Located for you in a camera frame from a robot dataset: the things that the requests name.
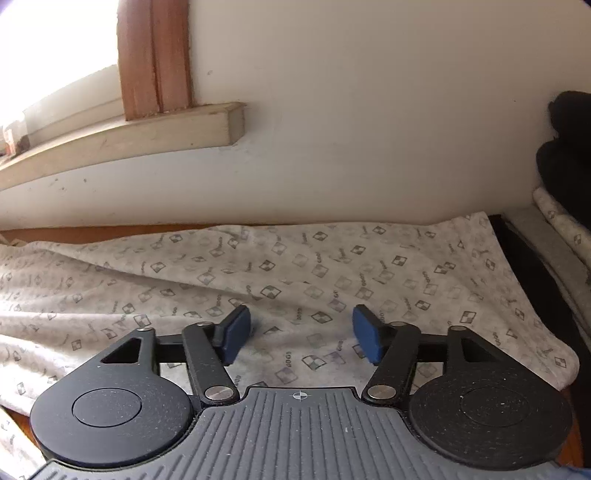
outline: black fabric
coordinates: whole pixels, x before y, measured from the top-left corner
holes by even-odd
[[[513,231],[500,215],[490,216],[495,235],[517,280],[528,296],[535,312],[558,339],[569,345],[579,357],[579,374],[570,386],[574,410],[579,421],[583,460],[591,466],[591,352],[583,342],[573,313],[562,298],[552,276],[538,255]]]
[[[591,229],[591,161],[586,161],[561,138],[542,145],[536,160],[549,194],[579,223]]]
[[[548,105],[550,123],[580,161],[591,162],[591,93],[562,92]]]

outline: window sill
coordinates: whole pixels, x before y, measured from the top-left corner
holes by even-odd
[[[131,122],[123,118],[55,138],[0,166],[0,190],[122,158],[225,147],[244,135],[244,104],[205,105]]]

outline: window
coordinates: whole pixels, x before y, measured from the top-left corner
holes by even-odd
[[[32,146],[122,114],[118,0],[12,0],[0,14],[0,125]]]
[[[0,0],[0,42],[0,125],[24,112],[31,147],[0,190],[244,134],[242,103],[193,108],[189,0]]]

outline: metal pin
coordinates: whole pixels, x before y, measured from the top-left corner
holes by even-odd
[[[368,395],[375,400],[389,400],[396,396],[396,389],[390,385],[374,385],[368,388]]]
[[[223,385],[216,385],[215,387],[209,387],[205,391],[205,396],[210,400],[228,400],[234,395],[234,390],[230,387],[224,387]]]

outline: crosshair marking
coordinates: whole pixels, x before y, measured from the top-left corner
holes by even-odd
[[[295,392],[294,395],[293,395],[293,397],[296,400],[300,400],[301,401],[301,400],[307,399],[308,398],[308,394],[306,392],[302,392],[302,390],[300,390],[299,392]]]

